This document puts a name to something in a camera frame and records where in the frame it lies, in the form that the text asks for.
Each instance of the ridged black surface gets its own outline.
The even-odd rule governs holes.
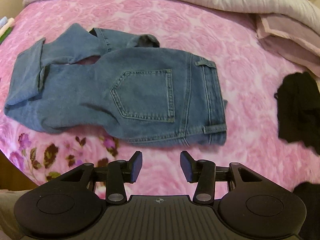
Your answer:
[[[188,196],[132,196],[109,207],[98,223],[72,240],[245,240],[226,228],[213,209]],[[296,236],[287,240],[298,240]]]

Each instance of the belt loop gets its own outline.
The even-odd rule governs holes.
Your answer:
[[[197,61],[196,66],[207,66],[212,68],[217,68],[216,64],[213,61],[207,60],[206,58],[201,57],[201,60]]]
[[[217,132],[225,132],[227,130],[227,125],[225,123],[223,124],[215,124],[215,125],[209,125],[203,127],[203,133],[204,134],[211,134],[211,133],[217,133]]]

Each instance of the circular pad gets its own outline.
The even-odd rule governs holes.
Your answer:
[[[38,209],[47,214],[61,214],[74,206],[73,198],[63,194],[52,194],[38,201]]]
[[[253,214],[264,217],[275,216],[283,209],[283,204],[279,199],[268,195],[251,197],[246,204]]]
[[[222,220],[249,238],[281,238],[297,234],[306,208],[290,191],[263,183],[242,183],[219,202]]]
[[[14,206],[15,217],[26,235],[40,238],[76,234],[94,223],[101,210],[102,201],[95,193],[71,185],[52,193],[32,190]]]

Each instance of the rose pattern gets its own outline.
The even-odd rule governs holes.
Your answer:
[[[51,42],[72,23],[85,29],[110,28],[131,33],[151,33],[161,47],[182,49],[213,60],[223,97],[228,100],[227,141],[224,146],[156,149],[131,146],[109,136],[102,127],[74,127],[59,135],[32,131],[3,114],[17,55],[42,37]],[[130,194],[193,195],[179,166],[179,154],[188,150],[195,159],[219,166],[241,162],[291,190],[298,183],[320,182],[320,159],[300,142],[286,143],[277,136],[274,93],[284,76],[303,69],[255,39],[247,14],[203,9],[176,0],[46,0],[30,4],[0,49],[0,149],[37,184],[54,179],[84,162],[105,166],[143,152],[143,167]],[[216,198],[225,193],[216,186]],[[105,187],[96,194],[104,198]]]

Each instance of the back pocket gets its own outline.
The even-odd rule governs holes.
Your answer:
[[[124,118],[174,122],[171,69],[124,72],[110,92]]]

